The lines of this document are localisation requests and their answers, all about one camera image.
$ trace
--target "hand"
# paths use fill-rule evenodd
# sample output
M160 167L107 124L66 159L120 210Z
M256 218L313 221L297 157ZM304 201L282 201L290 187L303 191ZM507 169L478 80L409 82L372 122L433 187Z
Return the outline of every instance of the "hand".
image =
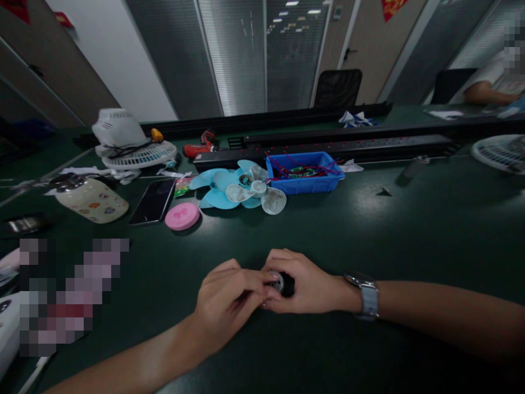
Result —
M235 259L206 276L185 330L195 341L202 360L226 345L264 301L282 299L273 287L264 286L276 279L275 274L241 269Z
M272 249L263 272L286 272L295 279L295 293L290 298L268 299L261 306L277 313L325 313L363 309L360 290L341 276L332 276L312 263L304 254L288 249Z

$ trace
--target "fan grille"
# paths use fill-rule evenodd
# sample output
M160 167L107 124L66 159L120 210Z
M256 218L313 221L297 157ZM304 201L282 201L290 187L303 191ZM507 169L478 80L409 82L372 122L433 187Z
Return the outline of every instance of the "fan grille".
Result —
M525 156L511 148L511 142L520 137L520 135L503 135L486 138L473 145L472 155L493 168L515 173L509 167L520 167L525 164ZM525 170L518 173L525 175Z
M164 141L161 144L152 144L129 155L116 159L102 158L107 168L116 170L133 170L150 167L173 159L177 154L177 148L171 142Z

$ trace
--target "light blue fan blade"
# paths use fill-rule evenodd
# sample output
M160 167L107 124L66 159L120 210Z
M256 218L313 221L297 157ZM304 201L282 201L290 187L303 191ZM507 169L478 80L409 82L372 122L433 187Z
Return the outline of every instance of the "light blue fan blade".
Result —
M239 161L237 162L237 164L238 164L238 166L239 166L240 168L242 168L242 172L243 172L243 173L247 173L247 174L250 173L250 170L252 169L252 166L254 166L254 165L258 166L258 165L259 165L259 164L257 164L257 163L254 163L254 162L251 161L251 160L239 160Z
M226 193L226 188L231 184L239 184L237 175L231 172L217 172L213 176L213 181L223 193Z
M209 183L210 183L209 180L204 179L203 177L198 175L198 176L196 176L195 178L193 178L191 180L191 182L190 182L190 189L191 190L195 190L195 189L199 189L199 188L204 187L204 186L209 186Z
M261 206L262 202L261 202L261 199L256 199L255 197L252 197L246 201L243 201L241 204L244 208L251 209L251 208L257 208L258 206Z
M200 209L206 209L206 208L213 208L213 205L211 205L208 201L208 193L204 195L204 197L201 200L201 203L199 204Z
M206 193L206 199L211 205L219 209L233 209L239 205L238 202L231 202L228 200L226 194L221 192L219 189L212 189Z
M229 172L227 169L212 169L205 172L202 172L199 174L199 176L203 177L204 179L209 180L210 182L213 180L213 176L217 172Z

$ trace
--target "jar with cartoon print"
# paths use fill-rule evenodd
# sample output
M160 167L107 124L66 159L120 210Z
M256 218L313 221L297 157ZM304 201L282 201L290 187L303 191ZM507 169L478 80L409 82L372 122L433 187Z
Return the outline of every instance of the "jar with cartoon print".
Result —
M68 173L50 183L56 186L59 203L97 224L112 222L129 208L121 196L96 179Z

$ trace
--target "red drill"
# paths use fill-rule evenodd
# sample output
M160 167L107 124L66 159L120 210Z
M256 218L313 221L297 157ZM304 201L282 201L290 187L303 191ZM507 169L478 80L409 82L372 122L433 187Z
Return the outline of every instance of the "red drill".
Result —
M186 145L184 146L184 155L189 159L195 159L195 157L202 152L213 152L219 148L213 143L215 142L215 131L212 129L206 130L201 135L200 145Z

